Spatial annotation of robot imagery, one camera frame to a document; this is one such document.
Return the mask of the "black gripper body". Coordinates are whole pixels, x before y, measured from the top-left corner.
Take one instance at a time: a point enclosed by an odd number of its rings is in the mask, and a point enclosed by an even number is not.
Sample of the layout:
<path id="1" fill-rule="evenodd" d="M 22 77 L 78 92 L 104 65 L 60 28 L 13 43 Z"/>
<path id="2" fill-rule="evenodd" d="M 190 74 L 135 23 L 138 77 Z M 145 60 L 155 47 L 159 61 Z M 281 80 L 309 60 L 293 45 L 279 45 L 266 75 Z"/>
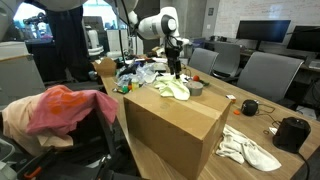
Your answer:
<path id="1" fill-rule="evenodd" d="M 169 69 L 171 72 L 181 71 L 181 62 L 178 60 L 182 48 L 179 46 L 166 47 L 165 54 L 168 60 Z"/>

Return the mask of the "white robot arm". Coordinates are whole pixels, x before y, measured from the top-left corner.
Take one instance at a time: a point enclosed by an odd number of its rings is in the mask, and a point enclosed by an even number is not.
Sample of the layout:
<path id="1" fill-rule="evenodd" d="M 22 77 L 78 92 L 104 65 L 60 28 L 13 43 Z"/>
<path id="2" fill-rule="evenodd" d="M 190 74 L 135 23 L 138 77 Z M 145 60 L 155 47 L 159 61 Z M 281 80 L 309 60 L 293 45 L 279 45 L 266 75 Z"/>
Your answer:
<path id="1" fill-rule="evenodd" d="M 0 39 L 3 39 L 11 21 L 22 3 L 32 4 L 47 12 L 67 12 L 81 8 L 88 0 L 0 0 L 1 22 Z M 138 35 L 145 40 L 163 38 L 165 53 L 168 58 L 170 73 L 180 78 L 181 63 L 178 56 L 182 46 L 189 40 L 181 38 L 179 34 L 179 20 L 174 7 L 164 7 L 157 15 L 140 19 L 134 12 L 139 0 L 104 0 L 112 6 L 112 10 L 125 22 L 137 30 Z"/>

